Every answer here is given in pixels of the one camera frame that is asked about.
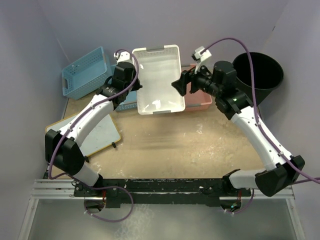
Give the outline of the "pink perforated basket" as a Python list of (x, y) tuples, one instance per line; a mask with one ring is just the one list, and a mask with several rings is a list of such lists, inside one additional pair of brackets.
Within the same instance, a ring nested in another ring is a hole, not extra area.
[(188, 83), (186, 87), (186, 95), (184, 96), (184, 101), (185, 101), (184, 111), (190, 112), (190, 111), (207, 110), (213, 102), (212, 97), (201, 90), (198, 90), (195, 93), (190, 93), (190, 90), (191, 90), (191, 83)]

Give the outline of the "shallow blue perforated basket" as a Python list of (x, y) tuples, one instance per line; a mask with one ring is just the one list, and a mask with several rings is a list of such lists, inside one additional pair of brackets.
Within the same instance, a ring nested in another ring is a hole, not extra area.
[[(120, 62), (115, 66), (110, 81), (115, 95), (125, 89), (125, 74), (137, 74), (132, 63)], [(115, 110), (118, 112), (134, 109), (137, 107), (137, 91), (126, 91), (114, 98), (113, 102), (116, 106)]]

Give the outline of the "white perforated basket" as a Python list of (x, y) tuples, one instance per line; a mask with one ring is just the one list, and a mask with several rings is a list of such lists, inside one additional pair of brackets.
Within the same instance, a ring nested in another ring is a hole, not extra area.
[(136, 91), (140, 115), (176, 113), (185, 110), (185, 98), (172, 87), (181, 76), (178, 45), (135, 48), (132, 54), (139, 63), (138, 79), (142, 88)]

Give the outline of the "tall blue perforated basket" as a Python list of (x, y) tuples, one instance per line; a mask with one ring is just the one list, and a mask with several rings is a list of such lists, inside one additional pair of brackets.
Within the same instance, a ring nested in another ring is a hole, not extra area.
[(111, 75), (109, 59), (100, 46), (62, 70), (62, 93), (78, 100), (100, 88)]

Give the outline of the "large black bucket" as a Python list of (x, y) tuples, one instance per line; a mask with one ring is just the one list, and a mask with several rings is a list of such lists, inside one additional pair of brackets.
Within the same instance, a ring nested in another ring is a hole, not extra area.
[[(250, 53), (253, 63), (254, 89), (256, 104), (264, 99), (283, 82), (284, 71), (280, 64), (272, 57), (259, 52)], [(248, 55), (242, 53), (232, 62), (237, 72), (236, 86), (253, 100), (251, 70)]]

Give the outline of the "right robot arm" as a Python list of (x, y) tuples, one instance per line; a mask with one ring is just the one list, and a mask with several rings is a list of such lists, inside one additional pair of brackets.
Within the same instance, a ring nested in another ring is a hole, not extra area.
[(245, 134), (264, 168), (258, 170), (234, 170), (226, 175), (222, 190), (228, 196), (235, 195), (242, 188), (258, 189), (265, 196), (272, 197), (299, 177), (305, 160), (294, 156), (283, 147), (267, 126), (255, 115), (253, 102), (236, 86), (237, 72), (232, 63), (218, 61), (210, 72), (206, 66), (196, 66), (181, 72), (172, 86), (181, 96), (201, 90), (215, 98), (215, 104), (228, 120)]

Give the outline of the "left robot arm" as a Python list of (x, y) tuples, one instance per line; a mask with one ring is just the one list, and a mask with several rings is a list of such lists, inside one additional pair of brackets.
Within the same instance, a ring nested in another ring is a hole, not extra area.
[(45, 159), (49, 167), (57, 167), (65, 174), (85, 184), (91, 196), (103, 191), (102, 177), (93, 171), (80, 147), (97, 124), (122, 102), (131, 91), (142, 88), (138, 70), (128, 61), (117, 63), (112, 76), (97, 90), (89, 104), (68, 124), (45, 134)]

